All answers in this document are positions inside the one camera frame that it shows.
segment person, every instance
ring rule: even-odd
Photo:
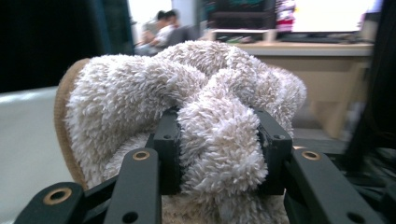
[[[175,28],[180,27],[180,23],[178,21],[178,15],[175,10],[170,10],[165,13],[166,19],[170,24],[172,24]]]
[[[142,45],[135,49],[136,55],[151,56],[166,47],[168,37],[175,30],[175,26],[170,24],[166,13],[163,11],[157,13],[157,28],[159,32],[156,35],[149,32],[144,33]]]

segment fuzzy fabric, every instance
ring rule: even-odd
[[[180,108],[181,193],[163,196],[163,223],[288,223],[283,197],[259,196],[266,163],[258,117],[268,111],[292,135],[304,83],[237,47],[194,41],[155,57],[90,59],[78,72],[64,123],[83,184],[116,175],[143,147],[163,111]]]

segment floor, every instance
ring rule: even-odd
[[[343,153],[360,119],[363,103],[350,106],[346,116],[346,124],[339,139],[332,139],[321,128],[309,111],[309,102],[306,101],[297,111],[292,121],[294,128],[293,145],[295,148],[307,147],[324,153]]]
[[[55,92],[46,88],[0,94],[0,224],[12,223],[43,188],[72,181],[53,128]],[[308,103],[293,120],[294,138],[332,140],[332,146],[347,141],[350,126],[341,141],[331,139],[309,113]]]

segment desk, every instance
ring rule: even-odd
[[[299,77],[307,87],[311,112],[332,138],[340,137],[349,104],[365,100],[364,72],[373,45],[259,42],[235,46]]]

